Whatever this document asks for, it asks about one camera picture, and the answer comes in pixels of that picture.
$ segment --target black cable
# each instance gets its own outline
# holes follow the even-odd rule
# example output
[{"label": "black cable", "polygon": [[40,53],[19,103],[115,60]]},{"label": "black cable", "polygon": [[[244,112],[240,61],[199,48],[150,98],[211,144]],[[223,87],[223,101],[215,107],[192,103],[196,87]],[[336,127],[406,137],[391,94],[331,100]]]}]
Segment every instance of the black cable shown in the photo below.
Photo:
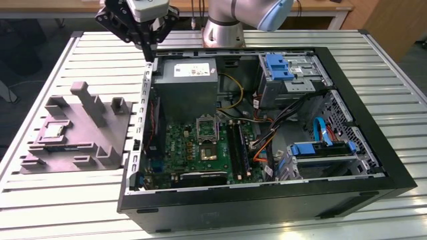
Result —
[{"label": "black cable", "polygon": [[303,6],[302,6],[302,2],[300,0],[296,0],[298,2],[298,13],[296,13],[296,17],[302,17],[303,16]]},{"label": "black cable", "polygon": [[[235,105],[235,103],[234,103],[234,97],[235,97],[235,96],[230,97],[230,106]],[[238,108],[238,106],[239,106],[240,104],[242,104],[242,102],[240,102],[236,106],[234,106],[234,108],[231,108],[231,109],[234,109],[234,110],[238,112],[238,114],[240,115],[240,118],[244,118],[246,115],[243,114],[243,112],[242,112],[240,109]]]},{"label": "black cable", "polygon": [[267,165],[272,170],[271,180],[275,181],[276,173],[275,173],[275,156],[274,156],[274,143],[272,141],[266,146],[266,155],[267,155]]},{"label": "black cable", "polygon": [[206,0],[203,0],[203,14],[202,14],[202,22],[203,22],[203,26],[206,24]]},{"label": "black cable", "polygon": [[203,28],[202,0],[199,0],[199,16],[200,16],[200,29],[202,29]]},{"label": "black cable", "polygon": [[195,0],[191,0],[191,15],[195,18]]},{"label": "black cable", "polygon": [[282,123],[300,110],[306,100],[308,100],[312,97],[324,95],[328,91],[330,90],[324,89],[316,92],[307,93],[295,102],[292,102],[292,104],[283,109],[283,111],[279,113],[278,117],[272,121],[268,127],[268,132],[252,144],[258,145],[271,137],[271,135],[276,132],[278,128],[280,127]]}]

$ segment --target cable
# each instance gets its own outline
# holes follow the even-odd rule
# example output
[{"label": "cable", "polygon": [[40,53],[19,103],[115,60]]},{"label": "cable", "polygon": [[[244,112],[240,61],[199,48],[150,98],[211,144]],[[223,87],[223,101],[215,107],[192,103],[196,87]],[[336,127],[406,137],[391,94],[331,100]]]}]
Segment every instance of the cable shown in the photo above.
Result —
[{"label": "cable", "polygon": [[196,29],[195,0],[191,0],[191,29]]},{"label": "cable", "polygon": [[203,0],[203,13],[202,13],[202,22],[203,22],[203,26],[206,24],[206,0]]},{"label": "cable", "polygon": [[239,81],[238,81],[232,76],[230,76],[227,73],[219,73],[218,75],[224,75],[224,76],[228,77],[231,80],[234,80],[235,84],[238,84],[239,89],[240,89],[240,98],[239,98],[239,101],[238,101],[235,104],[232,104],[232,105],[230,105],[230,106],[227,106],[227,107],[220,107],[220,108],[218,108],[219,110],[232,109],[235,106],[238,106],[238,105],[240,104],[240,102],[242,102],[242,100],[243,100],[244,89],[243,89],[243,86],[240,85]]},{"label": "cable", "polygon": [[267,144],[274,140],[275,135],[276,135],[276,134],[274,134],[274,135],[271,136],[271,138],[266,141],[266,143],[263,144],[263,146],[262,146],[260,149],[258,150],[258,152],[256,152],[256,154],[255,154],[255,156],[254,156],[254,161],[255,161],[255,162],[263,162],[263,161],[260,161],[262,158],[259,158],[259,155],[260,155],[263,149],[266,148]]},{"label": "cable", "polygon": [[314,140],[315,141],[320,141],[320,138],[319,138],[319,125],[320,125],[320,132],[322,132],[322,138],[323,138],[323,141],[326,142],[326,144],[328,146],[332,146],[334,143],[330,139],[330,136],[328,136],[328,131],[327,131],[327,124],[326,124],[326,121],[322,117],[315,117],[314,118],[314,122],[312,122],[312,134],[314,134]]},{"label": "cable", "polygon": [[278,117],[272,121],[270,125],[270,131],[262,136],[252,145],[256,146],[262,141],[264,141],[276,131],[276,129],[280,127],[282,123],[291,117],[303,107],[304,101],[308,100],[312,97],[322,96],[328,92],[328,90],[320,90],[318,92],[311,92],[304,94],[290,106],[287,106],[282,112],[279,113]]},{"label": "cable", "polygon": [[7,86],[7,95],[8,95],[8,102],[11,103],[11,104],[18,104],[19,103],[19,101],[22,100],[18,96],[16,96],[16,100],[15,101],[12,101],[12,91],[11,91],[11,88],[14,88],[14,87],[16,87],[18,85],[22,85],[22,84],[26,84],[26,83],[39,83],[39,82],[43,82],[43,83],[46,83],[46,81],[42,81],[42,80],[39,80],[39,81],[22,81],[22,82],[19,82],[19,83],[16,83],[16,84],[14,84],[14,85],[11,85],[11,86]]},{"label": "cable", "polygon": [[[231,96],[231,98],[230,98],[230,105],[234,105],[235,103],[234,103],[234,98],[235,98],[235,96]],[[238,112],[238,114],[240,115],[240,118],[244,118],[244,114],[243,114],[243,112],[240,111],[240,109],[238,108],[238,106],[234,106],[234,110]]]},{"label": "cable", "polygon": [[231,114],[228,114],[227,112],[224,112],[224,111],[220,110],[220,109],[216,109],[216,111],[219,111],[222,114],[224,114],[224,115],[226,115],[227,117],[230,117],[231,119],[242,120],[242,121],[248,121],[248,122],[252,122],[252,123],[264,123],[264,121],[258,121],[258,120],[252,120],[252,119],[248,119],[248,118],[232,116]]},{"label": "cable", "polygon": [[[259,109],[256,109],[256,110],[254,111],[254,119],[258,120],[258,121],[262,121],[262,120],[264,120],[264,119],[258,117],[259,111],[260,111]],[[274,120],[272,120],[270,117],[267,118],[267,121],[271,122],[271,123],[274,122]]]},{"label": "cable", "polygon": [[39,81],[22,81],[22,82],[19,82],[19,83],[8,86],[8,88],[14,88],[14,87],[16,87],[18,85],[22,85],[22,84],[26,84],[26,83],[46,83],[46,82],[47,82],[47,81],[42,81],[42,80],[39,80]]},{"label": "cable", "polygon": [[331,134],[331,138],[332,138],[332,141],[338,141],[338,138],[336,138],[336,135],[335,135],[335,132],[332,131],[332,128],[330,125],[326,126],[326,130],[328,131],[328,133]]},{"label": "cable", "polygon": [[303,6],[302,6],[302,2],[300,0],[296,0],[298,2],[298,13],[296,13],[296,17],[302,17],[303,16]]},{"label": "cable", "polygon": [[151,118],[151,136],[150,136],[150,140],[147,143],[147,147],[146,147],[146,151],[150,148],[150,145],[152,144],[152,140],[154,140],[154,136],[155,136],[155,131],[156,131],[156,124],[155,124],[155,106],[154,106],[154,101],[150,101],[150,105],[151,105],[151,114],[150,114],[150,118]]},{"label": "cable", "polygon": [[206,0],[199,0],[199,16],[200,16],[200,29],[203,29],[204,22],[206,22]]}]

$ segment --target motherboard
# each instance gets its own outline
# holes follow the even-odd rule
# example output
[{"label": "motherboard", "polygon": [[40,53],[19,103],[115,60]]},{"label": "motherboard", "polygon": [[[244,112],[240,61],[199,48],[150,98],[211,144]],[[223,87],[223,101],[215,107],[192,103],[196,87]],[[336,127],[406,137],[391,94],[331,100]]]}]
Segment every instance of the motherboard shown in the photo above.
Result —
[{"label": "motherboard", "polygon": [[254,139],[252,125],[244,121],[216,123],[202,118],[191,124],[168,124],[166,156],[163,160],[151,161],[154,173],[146,176],[150,187],[196,187],[194,182],[208,186],[214,183],[262,182],[262,167],[250,158],[250,142]]}]

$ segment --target wooden table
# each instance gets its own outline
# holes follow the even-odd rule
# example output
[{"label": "wooden table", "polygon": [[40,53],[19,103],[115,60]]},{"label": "wooden table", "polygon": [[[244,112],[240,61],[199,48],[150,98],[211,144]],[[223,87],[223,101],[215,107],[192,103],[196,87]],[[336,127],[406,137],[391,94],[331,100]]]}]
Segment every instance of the wooden table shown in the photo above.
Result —
[{"label": "wooden table", "polygon": [[[303,17],[334,17],[330,30],[342,27],[349,11],[354,5],[349,0],[342,3],[330,0],[300,0]],[[180,16],[192,15],[191,0],[170,0],[170,4],[180,9]],[[0,19],[63,19],[94,18],[100,9],[99,1],[82,0],[0,0]],[[194,10],[199,15],[199,1],[194,0]],[[299,13],[299,5],[294,3],[290,16]]]}]

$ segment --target yellow wire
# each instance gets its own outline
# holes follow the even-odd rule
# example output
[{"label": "yellow wire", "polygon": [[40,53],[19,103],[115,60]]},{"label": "yellow wire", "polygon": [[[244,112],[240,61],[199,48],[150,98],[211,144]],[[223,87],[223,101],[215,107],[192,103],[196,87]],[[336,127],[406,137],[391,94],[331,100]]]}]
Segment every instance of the yellow wire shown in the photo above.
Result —
[{"label": "yellow wire", "polygon": [[240,88],[240,98],[239,98],[239,101],[231,105],[231,106],[226,106],[226,107],[220,107],[218,108],[219,110],[226,110],[226,109],[232,109],[235,106],[238,106],[238,104],[243,101],[243,95],[244,95],[244,92],[243,92],[243,86],[240,85],[240,83],[238,82],[238,80],[230,76],[227,73],[219,73],[218,75],[224,75],[226,77],[228,77],[231,80],[234,80],[235,84],[238,84],[239,88]]}]

